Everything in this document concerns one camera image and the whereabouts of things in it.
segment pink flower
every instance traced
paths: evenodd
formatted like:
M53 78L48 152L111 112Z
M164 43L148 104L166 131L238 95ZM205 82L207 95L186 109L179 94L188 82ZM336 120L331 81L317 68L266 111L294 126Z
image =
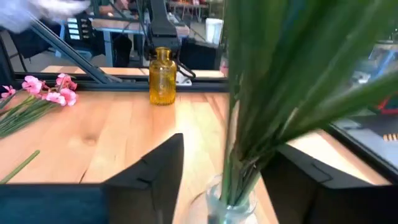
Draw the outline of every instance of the pink flower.
M51 101L51 102L54 102L54 103L59 103L62 106L65 106L67 104L67 101L65 100L65 97L61 96L61 93L56 93L56 92L47 93L47 94L44 94L42 96L42 99L43 100L48 100L48 101Z
M16 92L16 90L13 89L12 86L3 86L3 87L7 90L7 93L1 93L1 97L3 97L3 98L11 96L11 95L15 94L15 92Z
M39 94L42 86L43 83L32 75L25 76L25 81L22 83L23 89L33 95Z
M77 84L72 81L71 76L61 73L55 81L58 86L62 85L61 88L69 87L71 90L76 90Z
M73 106L76 103L77 94L74 91L68 88L62 88L60 94L65 98L68 106Z

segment floor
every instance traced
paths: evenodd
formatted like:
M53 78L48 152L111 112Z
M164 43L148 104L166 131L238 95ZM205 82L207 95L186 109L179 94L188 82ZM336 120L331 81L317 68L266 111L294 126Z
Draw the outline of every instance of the floor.
M204 38L206 36L204 21L201 23L192 22L191 30L193 30L193 32L191 32L190 34L191 38L195 38L197 41L204 41ZM8 55L15 54L17 50L8 32L2 31L0 35L3 38L3 41L6 45ZM73 62L69 61L66 58L56 57L53 52L43 52L41 54L33 56L32 58L25 58L24 63L28 72L40 72L49 65L62 65L62 66L74 65ZM105 67L106 66L105 56L104 55L95 56L92 58L91 63L98 67ZM15 72L23 72L22 64L18 56L11 58L11 64Z

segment yellow glass bottle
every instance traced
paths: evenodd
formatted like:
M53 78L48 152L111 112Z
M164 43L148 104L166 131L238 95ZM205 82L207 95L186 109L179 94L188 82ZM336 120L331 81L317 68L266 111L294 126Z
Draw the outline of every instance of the yellow glass bottle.
M177 66L170 60L170 53L167 47L157 47L157 58L149 65L149 100L155 105L169 105L175 101Z

